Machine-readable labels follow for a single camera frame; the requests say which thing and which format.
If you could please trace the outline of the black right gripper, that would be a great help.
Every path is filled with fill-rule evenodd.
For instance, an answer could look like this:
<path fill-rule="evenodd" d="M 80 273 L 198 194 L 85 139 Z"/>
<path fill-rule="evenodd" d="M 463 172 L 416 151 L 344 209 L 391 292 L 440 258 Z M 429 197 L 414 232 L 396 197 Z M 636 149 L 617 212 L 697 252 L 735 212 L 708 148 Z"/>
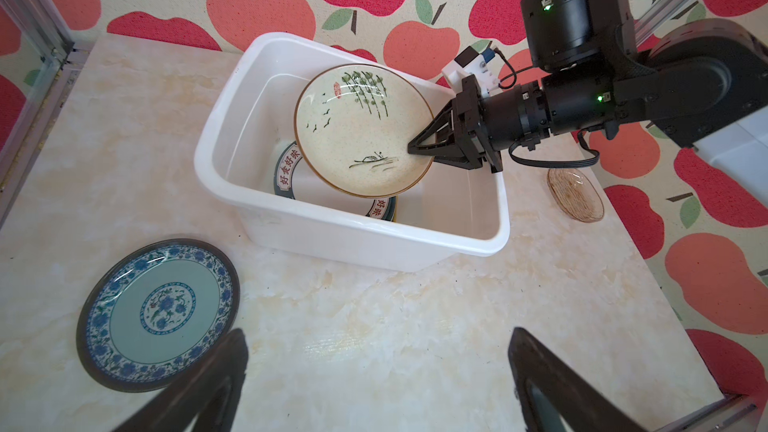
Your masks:
<path fill-rule="evenodd" d="M 532 65 L 540 81 L 488 98 L 476 79 L 407 146 L 411 155 L 464 170 L 503 169 L 501 154 L 534 149 L 552 135 L 608 129 L 619 120 L 613 86 L 643 67 L 637 59 L 629 0 L 521 0 Z"/>

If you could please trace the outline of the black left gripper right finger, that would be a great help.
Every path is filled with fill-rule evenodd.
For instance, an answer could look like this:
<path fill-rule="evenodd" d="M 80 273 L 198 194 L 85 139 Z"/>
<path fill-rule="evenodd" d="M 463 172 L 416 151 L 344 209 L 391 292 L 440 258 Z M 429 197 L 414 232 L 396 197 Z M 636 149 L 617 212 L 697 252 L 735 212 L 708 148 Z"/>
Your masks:
<path fill-rule="evenodd" d="M 513 330 L 508 360 L 528 431 L 643 429 L 522 327 Z"/>

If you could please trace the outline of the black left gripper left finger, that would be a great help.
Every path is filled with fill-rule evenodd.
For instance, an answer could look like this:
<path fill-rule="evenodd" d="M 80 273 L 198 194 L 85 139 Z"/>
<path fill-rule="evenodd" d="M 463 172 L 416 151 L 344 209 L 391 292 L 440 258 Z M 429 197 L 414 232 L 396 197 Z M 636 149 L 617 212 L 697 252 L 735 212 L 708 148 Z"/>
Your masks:
<path fill-rule="evenodd" d="M 248 358 L 244 332 L 228 332 L 204 357 L 117 429 L 229 431 L 246 378 Z"/>

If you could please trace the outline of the cream plate with plant drawing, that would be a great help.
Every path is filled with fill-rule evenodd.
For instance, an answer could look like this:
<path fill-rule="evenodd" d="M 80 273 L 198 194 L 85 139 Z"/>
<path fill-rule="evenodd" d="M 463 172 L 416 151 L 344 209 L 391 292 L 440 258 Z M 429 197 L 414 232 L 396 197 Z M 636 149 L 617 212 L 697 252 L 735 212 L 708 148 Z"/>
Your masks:
<path fill-rule="evenodd" d="M 412 83 L 376 65 L 332 67 L 296 103 L 297 145 L 313 172 L 334 189 L 361 198 L 397 196 L 433 164 L 408 144 L 434 119 Z"/>

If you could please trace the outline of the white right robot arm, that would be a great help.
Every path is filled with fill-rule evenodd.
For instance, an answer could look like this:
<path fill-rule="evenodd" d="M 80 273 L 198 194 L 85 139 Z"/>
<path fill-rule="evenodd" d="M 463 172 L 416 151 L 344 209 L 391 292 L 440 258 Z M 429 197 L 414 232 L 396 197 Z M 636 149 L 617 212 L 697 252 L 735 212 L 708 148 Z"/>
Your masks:
<path fill-rule="evenodd" d="M 467 170 L 544 139 L 649 121 L 767 199 L 767 49 L 742 26 L 704 19 L 639 52 L 628 0 L 522 0 L 539 82 L 495 92 L 467 63 L 446 68 L 454 98 L 408 145 Z"/>

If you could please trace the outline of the white plastic bin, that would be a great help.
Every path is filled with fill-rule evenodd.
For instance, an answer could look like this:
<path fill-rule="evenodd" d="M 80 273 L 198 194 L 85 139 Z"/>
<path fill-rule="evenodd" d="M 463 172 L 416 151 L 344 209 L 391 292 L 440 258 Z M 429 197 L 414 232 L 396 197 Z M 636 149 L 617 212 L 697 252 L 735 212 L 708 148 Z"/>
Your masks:
<path fill-rule="evenodd" d="M 355 55 L 289 33 L 255 39 L 198 142 L 194 168 L 201 185 L 232 205 L 248 237 L 264 247 L 405 272 L 457 253 L 499 252 L 510 235 L 507 194 L 502 175 L 485 169 L 432 166 L 396 197 L 392 222 L 274 194 L 276 163 L 296 142 L 301 92 L 319 73 L 356 62 Z"/>

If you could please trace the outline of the blue floral green plate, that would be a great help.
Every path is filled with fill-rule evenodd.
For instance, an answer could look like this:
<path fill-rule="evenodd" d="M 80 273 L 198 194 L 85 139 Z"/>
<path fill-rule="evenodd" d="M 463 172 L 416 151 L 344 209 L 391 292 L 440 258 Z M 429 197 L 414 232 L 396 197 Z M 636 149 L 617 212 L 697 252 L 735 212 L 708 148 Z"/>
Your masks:
<path fill-rule="evenodd" d="M 240 297 L 237 270 L 219 248 L 191 238 L 149 244 L 90 292 L 76 328 L 78 357 L 112 390 L 164 388 L 231 330 Z"/>

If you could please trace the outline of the beige speckled plate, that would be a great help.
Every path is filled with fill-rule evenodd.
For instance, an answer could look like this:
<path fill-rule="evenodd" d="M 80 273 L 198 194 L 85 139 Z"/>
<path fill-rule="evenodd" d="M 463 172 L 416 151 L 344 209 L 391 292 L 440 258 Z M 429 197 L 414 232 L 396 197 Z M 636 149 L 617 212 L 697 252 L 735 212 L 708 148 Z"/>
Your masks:
<path fill-rule="evenodd" d="M 559 208 L 582 223 L 603 219 L 605 208 L 596 188 L 577 169 L 554 168 L 547 172 L 547 185 Z"/>

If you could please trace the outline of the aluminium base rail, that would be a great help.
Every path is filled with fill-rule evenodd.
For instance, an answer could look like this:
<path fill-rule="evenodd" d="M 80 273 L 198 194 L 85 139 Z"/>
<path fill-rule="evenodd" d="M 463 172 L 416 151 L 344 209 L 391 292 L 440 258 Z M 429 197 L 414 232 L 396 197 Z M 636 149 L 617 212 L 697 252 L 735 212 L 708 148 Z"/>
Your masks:
<path fill-rule="evenodd" d="M 678 419 L 658 432 L 755 432 L 762 411 L 757 401 L 746 395 L 726 395 L 723 399 Z"/>

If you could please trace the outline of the left aluminium frame post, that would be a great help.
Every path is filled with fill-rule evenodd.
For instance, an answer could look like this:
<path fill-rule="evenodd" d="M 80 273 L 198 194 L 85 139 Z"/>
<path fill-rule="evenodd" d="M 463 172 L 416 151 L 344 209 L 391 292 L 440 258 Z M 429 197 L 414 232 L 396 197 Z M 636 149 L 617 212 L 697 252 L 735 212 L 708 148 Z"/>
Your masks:
<path fill-rule="evenodd" d="M 52 0 L 1 0 L 1 5 L 41 56 L 59 65 L 67 61 L 74 42 Z"/>

